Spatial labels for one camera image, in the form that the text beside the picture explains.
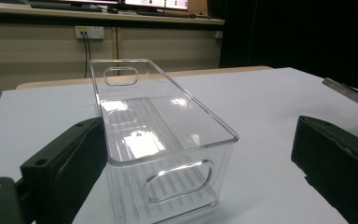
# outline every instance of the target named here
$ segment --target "beige wall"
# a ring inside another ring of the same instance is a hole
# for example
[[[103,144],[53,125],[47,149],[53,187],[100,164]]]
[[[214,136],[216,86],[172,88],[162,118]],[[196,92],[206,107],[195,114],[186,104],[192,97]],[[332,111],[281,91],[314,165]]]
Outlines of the beige wall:
[[[91,57],[146,58],[164,71],[217,68],[220,40],[214,31],[104,28],[91,40]],[[0,24],[0,94],[21,83],[82,78],[85,49],[75,27]]]

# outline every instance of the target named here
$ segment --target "transparent container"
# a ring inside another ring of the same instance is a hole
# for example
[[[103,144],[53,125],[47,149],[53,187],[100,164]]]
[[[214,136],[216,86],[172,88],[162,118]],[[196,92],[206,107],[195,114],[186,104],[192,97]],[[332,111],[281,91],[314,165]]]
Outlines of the transparent container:
[[[115,223],[217,204],[237,134],[149,60],[92,60]]]

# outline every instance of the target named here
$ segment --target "plastic storage box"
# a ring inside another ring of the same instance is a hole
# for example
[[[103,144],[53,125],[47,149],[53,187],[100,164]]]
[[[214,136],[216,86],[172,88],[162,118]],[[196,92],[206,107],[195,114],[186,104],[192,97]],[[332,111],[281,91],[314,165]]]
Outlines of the plastic storage box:
[[[149,60],[92,60],[115,223],[216,205],[237,134]]]

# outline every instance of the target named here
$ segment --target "black cabinet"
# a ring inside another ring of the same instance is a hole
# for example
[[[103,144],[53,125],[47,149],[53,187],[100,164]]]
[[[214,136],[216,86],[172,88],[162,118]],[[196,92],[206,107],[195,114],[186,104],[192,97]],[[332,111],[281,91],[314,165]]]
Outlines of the black cabinet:
[[[358,87],[358,0],[228,0],[220,67],[250,65]]]

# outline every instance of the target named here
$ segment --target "white outlet box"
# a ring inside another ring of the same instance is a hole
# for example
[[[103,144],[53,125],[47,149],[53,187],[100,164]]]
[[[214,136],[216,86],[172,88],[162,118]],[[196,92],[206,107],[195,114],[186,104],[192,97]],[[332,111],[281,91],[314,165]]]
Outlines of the white outlet box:
[[[87,35],[88,39],[103,39],[104,32],[102,26],[75,26],[76,38],[83,39],[83,34]]]

